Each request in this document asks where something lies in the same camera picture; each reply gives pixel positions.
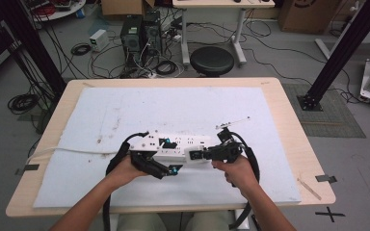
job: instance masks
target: computer tower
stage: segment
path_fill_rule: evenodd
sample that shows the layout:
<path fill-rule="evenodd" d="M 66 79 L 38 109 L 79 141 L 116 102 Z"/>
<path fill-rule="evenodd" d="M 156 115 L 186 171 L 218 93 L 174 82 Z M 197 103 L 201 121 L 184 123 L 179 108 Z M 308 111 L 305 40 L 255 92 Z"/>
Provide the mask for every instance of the computer tower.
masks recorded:
<path fill-rule="evenodd" d="M 147 46 L 143 16 L 130 14 L 122 25 L 121 33 L 122 47 L 127 67 L 144 66 L 147 56 Z"/>
<path fill-rule="evenodd" d="M 144 17 L 146 39 L 149 43 L 148 56 L 162 55 L 160 12 L 147 12 Z"/>

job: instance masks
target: cardboard box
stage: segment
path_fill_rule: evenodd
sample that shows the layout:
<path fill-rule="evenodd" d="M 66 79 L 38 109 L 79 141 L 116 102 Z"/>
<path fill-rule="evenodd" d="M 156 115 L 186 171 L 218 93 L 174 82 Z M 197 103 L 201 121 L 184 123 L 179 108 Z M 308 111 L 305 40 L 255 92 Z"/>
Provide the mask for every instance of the cardboard box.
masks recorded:
<path fill-rule="evenodd" d="M 104 15 L 142 14 L 148 7 L 154 7 L 155 0 L 102 0 Z"/>
<path fill-rule="evenodd" d="M 323 34 L 342 0 L 285 0 L 278 15 L 284 32 Z"/>

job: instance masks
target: stool seat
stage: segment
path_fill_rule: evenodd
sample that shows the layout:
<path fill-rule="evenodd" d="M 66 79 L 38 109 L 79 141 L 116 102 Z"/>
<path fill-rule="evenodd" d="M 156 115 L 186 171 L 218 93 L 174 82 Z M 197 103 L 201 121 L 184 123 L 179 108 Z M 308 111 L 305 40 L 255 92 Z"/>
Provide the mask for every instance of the stool seat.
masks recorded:
<path fill-rule="evenodd" d="M 192 53 L 190 63 L 198 73 L 207 77 L 219 77 L 233 68 L 234 59 L 222 48 L 205 46 Z"/>

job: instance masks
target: power strip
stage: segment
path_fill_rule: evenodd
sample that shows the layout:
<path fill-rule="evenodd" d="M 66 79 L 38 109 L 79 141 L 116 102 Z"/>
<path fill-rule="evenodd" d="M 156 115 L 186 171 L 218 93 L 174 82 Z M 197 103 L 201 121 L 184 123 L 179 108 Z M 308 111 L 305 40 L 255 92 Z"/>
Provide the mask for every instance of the power strip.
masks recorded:
<path fill-rule="evenodd" d="M 211 146 L 209 136 L 160 134 L 156 131 L 131 145 L 130 150 L 156 151 L 157 153 L 153 155 L 156 161 L 184 164 L 206 162 L 206 160 L 191 160 L 189 157 L 189 151 L 201 150 L 204 146 Z"/>

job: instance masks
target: white desk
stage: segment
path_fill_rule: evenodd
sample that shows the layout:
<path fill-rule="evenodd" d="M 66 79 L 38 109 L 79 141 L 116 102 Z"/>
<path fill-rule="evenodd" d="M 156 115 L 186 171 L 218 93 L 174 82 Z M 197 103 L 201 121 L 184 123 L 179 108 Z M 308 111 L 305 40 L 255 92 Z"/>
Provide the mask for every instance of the white desk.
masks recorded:
<path fill-rule="evenodd" d="M 245 64 L 246 58 L 243 54 L 242 48 L 239 43 L 240 35 L 242 33 L 243 21 L 245 19 L 246 9 L 253 8 L 272 8 L 275 6 L 273 1 L 263 2 L 260 0 L 242 0 L 240 3 L 236 3 L 233 0 L 173 0 L 173 5 L 177 8 L 182 9 L 182 40 L 181 40 L 181 49 L 182 49 L 182 62 L 185 65 L 190 63 L 189 52 L 188 52 L 188 43 L 186 38 L 186 23 L 188 21 L 188 14 L 194 12 L 205 16 L 206 20 L 207 15 L 210 11 L 215 14 L 220 14 L 224 21 L 229 19 L 229 12 L 238 11 L 237 15 L 237 30 L 235 35 L 232 37 L 232 45 L 237 54 L 237 64 Z"/>
<path fill-rule="evenodd" d="M 261 88 L 273 116 L 280 141 L 299 188 L 299 205 L 332 204 L 335 195 L 328 182 L 317 182 L 316 175 L 324 175 L 320 163 L 298 121 L 280 82 L 276 78 L 218 78 L 218 79 L 155 79 L 155 80 L 75 80 L 68 83 L 55 113 L 50 119 L 36 152 L 57 146 L 68 119 L 84 88 L 178 88 L 178 87 L 253 87 Z M 62 215 L 67 208 L 34 208 L 43 175 L 53 151 L 31 160 L 40 165 L 37 170 L 25 171 L 7 208 L 9 217 L 36 217 Z M 218 207 L 194 205 L 190 207 L 125 207 L 112 208 L 112 213 L 178 212 L 239 209 L 243 206 Z"/>

